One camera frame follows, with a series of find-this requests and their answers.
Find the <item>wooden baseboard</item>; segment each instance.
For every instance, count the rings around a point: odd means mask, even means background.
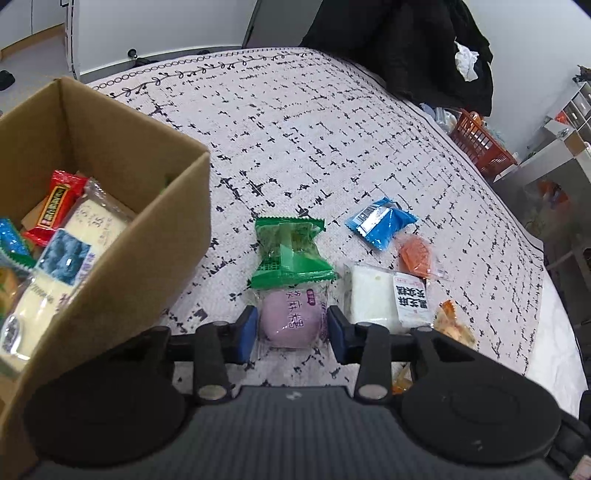
[[[35,45],[39,42],[47,40],[48,38],[52,37],[63,37],[65,34],[64,24],[56,25],[55,27],[48,28],[46,30],[42,30],[37,32],[29,37],[23,38],[12,45],[9,45],[6,48],[0,50],[0,60],[5,59],[6,57],[21,51],[31,45]]]

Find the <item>white cabinet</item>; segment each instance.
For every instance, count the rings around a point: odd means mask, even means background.
[[[66,6],[67,0],[33,0],[33,33],[64,23]]]
[[[31,33],[31,0],[12,0],[0,11],[0,50]]]

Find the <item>cardboard box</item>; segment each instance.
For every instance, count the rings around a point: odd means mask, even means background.
[[[22,374],[0,375],[0,478],[10,480],[36,462],[22,411],[37,387],[152,326],[191,279],[211,237],[209,153],[65,78],[0,119],[0,145],[0,216],[18,228],[55,169],[95,177],[139,214],[55,316]]]

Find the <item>orange basket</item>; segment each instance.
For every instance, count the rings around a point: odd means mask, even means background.
[[[487,180],[494,180],[509,166],[517,164],[513,156],[479,125],[478,120],[463,109],[450,137]]]

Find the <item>gray floor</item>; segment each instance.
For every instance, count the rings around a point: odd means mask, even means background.
[[[55,78],[71,76],[61,37],[52,37],[0,60],[16,82],[0,92],[0,110],[8,112]]]

